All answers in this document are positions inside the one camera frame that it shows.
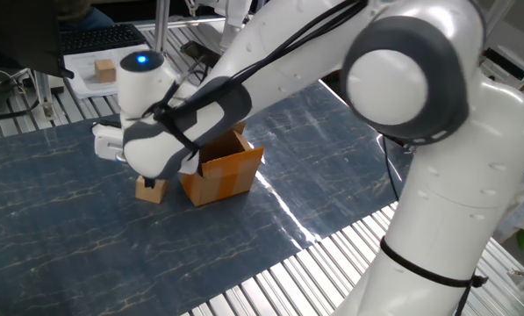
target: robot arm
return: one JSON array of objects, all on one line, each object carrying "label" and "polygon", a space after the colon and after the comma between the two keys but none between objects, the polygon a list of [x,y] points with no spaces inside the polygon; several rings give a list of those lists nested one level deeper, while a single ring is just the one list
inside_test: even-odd
[{"label": "robot arm", "polygon": [[[121,62],[126,160],[150,178],[193,172],[199,147],[341,68],[355,115],[419,148],[336,315],[450,315],[524,173],[524,96],[479,72],[483,30],[468,0],[273,0],[197,91],[155,53]],[[186,101],[166,105],[174,93]]]}]

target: black cable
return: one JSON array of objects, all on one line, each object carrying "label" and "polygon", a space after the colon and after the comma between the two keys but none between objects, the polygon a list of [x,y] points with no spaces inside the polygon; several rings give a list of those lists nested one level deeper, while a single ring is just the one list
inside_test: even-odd
[{"label": "black cable", "polygon": [[205,67],[205,70],[194,70],[192,74],[197,76],[201,75],[202,77],[199,81],[202,83],[207,77],[207,75],[209,75],[209,70],[207,67]]},{"label": "black cable", "polygon": [[386,137],[383,135],[383,150],[384,150],[384,162],[386,163],[386,173],[388,174],[388,178],[391,180],[391,187],[392,192],[394,193],[394,197],[396,198],[396,201],[399,201],[398,193],[396,192],[396,186],[394,185],[394,179],[392,178],[392,172],[391,172],[391,164],[388,161],[388,149],[386,149]]},{"label": "black cable", "polygon": [[39,105],[39,99],[36,99],[35,102],[33,102],[32,106],[30,106],[29,109],[23,110],[23,111],[17,111],[13,113],[0,114],[0,119],[11,119],[11,118],[16,118],[18,116],[26,115],[27,113],[35,109],[38,105]]},{"label": "black cable", "polygon": [[[363,0],[361,1],[347,0],[341,4],[336,5],[332,9],[316,17],[313,21],[305,25],[299,31],[295,32],[295,34],[293,34],[290,38],[288,38],[282,45],[276,48],[272,53],[270,53],[264,59],[244,68],[243,70],[239,71],[237,74],[233,75],[231,78],[229,78],[228,80],[226,80],[224,83],[220,84],[219,86],[213,86],[210,91],[207,91],[203,95],[194,98],[192,101],[187,101],[183,103],[182,105],[178,106],[177,108],[163,113],[161,116],[158,117],[158,119],[162,120],[162,119],[167,119],[170,117],[173,118],[174,116],[177,116],[177,115],[190,114],[192,112],[198,111],[199,109],[207,106],[208,104],[211,104],[212,102],[215,102],[217,99],[224,96],[229,91],[236,89],[240,84],[246,81],[250,76],[255,74],[260,69],[266,67],[271,62],[284,57],[288,53],[292,52],[294,49],[297,49],[300,46],[304,45],[309,40],[314,40],[319,36],[322,36],[328,32],[331,32],[332,30],[334,30],[335,28],[337,28],[338,26],[340,26],[341,24],[345,23],[347,20],[352,18],[354,15],[359,13],[366,5],[367,5],[367,1],[363,1]],[[295,42],[303,34],[310,31],[314,26],[324,21],[326,18],[330,18],[334,14],[341,12],[346,8],[348,9],[345,10],[343,13],[341,13],[338,17],[328,21],[323,26],[319,27],[317,30],[309,33],[306,37],[301,39],[299,42]]]}]

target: table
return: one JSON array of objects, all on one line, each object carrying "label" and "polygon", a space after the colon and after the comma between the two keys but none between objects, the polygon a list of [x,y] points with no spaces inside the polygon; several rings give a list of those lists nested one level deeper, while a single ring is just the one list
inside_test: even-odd
[{"label": "table", "polygon": [[[0,139],[0,309],[173,315],[392,202],[377,133],[316,84],[248,121],[249,194],[162,205],[94,155],[91,120]],[[398,172],[410,156],[392,151]]]}]

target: small wooden cube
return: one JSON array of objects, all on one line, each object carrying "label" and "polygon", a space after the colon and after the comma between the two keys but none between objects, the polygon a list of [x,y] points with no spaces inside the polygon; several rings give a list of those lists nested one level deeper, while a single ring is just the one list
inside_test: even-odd
[{"label": "small wooden cube", "polygon": [[160,204],[168,190],[168,183],[165,180],[156,180],[154,188],[145,188],[145,179],[139,176],[135,197],[144,201]]},{"label": "small wooden cube", "polygon": [[111,60],[94,62],[97,80],[101,83],[115,83],[115,65]]}]

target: metal grating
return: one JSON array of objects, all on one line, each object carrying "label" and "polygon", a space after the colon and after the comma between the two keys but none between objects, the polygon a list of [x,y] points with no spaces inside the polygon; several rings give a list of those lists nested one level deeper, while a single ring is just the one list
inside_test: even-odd
[{"label": "metal grating", "polygon": [[[343,228],[184,315],[331,314],[377,254],[396,205]],[[510,269],[524,271],[491,239],[477,266],[477,273],[490,279],[484,287],[472,290],[463,315],[524,315],[524,295],[507,276]]]}]

